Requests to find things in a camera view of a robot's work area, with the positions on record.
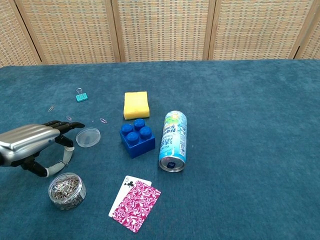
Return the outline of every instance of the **binder clip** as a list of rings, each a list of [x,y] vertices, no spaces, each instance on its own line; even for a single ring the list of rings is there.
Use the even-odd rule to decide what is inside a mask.
[[[76,95],[75,98],[76,98],[76,101],[78,103],[88,99],[87,94],[86,93],[82,93],[82,89],[80,87],[77,88],[76,91],[78,92],[78,95]]]

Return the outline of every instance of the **robotic hand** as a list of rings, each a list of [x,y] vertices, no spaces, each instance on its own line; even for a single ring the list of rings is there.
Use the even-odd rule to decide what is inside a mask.
[[[40,176],[49,177],[62,170],[70,161],[75,149],[71,139],[63,136],[74,128],[83,128],[80,122],[49,121],[29,124],[0,134],[0,166],[17,167]],[[56,142],[64,146],[63,161],[43,167],[35,158],[40,151]]]

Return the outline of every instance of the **woven screen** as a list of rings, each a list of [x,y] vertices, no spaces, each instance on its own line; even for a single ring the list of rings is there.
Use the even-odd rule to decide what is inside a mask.
[[[288,58],[313,0],[220,2],[211,58],[241,60]]]
[[[20,0],[48,64],[114,62],[105,0]]]
[[[203,59],[209,0],[117,3],[127,62]]]
[[[316,25],[305,50],[301,56],[302,59],[320,59],[320,21]]]
[[[36,65],[36,58],[9,1],[0,0],[0,67]]]

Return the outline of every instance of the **teal carpet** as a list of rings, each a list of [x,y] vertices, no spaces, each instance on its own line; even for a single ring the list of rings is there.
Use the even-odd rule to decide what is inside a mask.
[[[88,100],[76,101],[77,88]],[[75,141],[80,129],[65,134],[75,151],[60,173],[87,188],[70,211],[51,203],[53,177],[0,167],[1,240],[320,239],[320,60],[10,66],[0,89],[0,133],[66,116],[101,133],[89,148]],[[137,91],[148,93],[156,148],[131,159],[119,130],[124,94]],[[178,173],[157,160],[171,110],[188,120]],[[51,166],[63,151],[54,144],[37,161]],[[108,217],[126,175],[162,192],[137,234]]]

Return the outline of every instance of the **can label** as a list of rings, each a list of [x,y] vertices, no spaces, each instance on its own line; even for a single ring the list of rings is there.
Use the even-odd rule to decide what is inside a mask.
[[[187,160],[187,117],[180,111],[171,111],[164,118],[159,161],[165,157],[175,157],[184,163]],[[169,162],[169,169],[175,167]]]

